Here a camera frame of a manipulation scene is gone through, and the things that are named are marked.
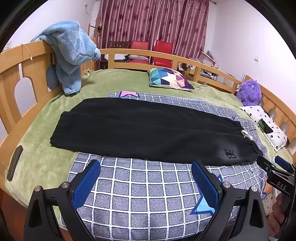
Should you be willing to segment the person's right hand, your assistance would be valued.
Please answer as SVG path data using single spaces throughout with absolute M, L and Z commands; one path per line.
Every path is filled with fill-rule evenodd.
M 280 224 L 283 223 L 285 219 L 285 216 L 281 208 L 282 199 L 283 194 L 280 193 L 276 197 L 276 202 L 272 206 L 273 212 L 269 215 L 267 219 L 268 234 L 270 237 L 275 237 L 275 235 L 280 231 Z

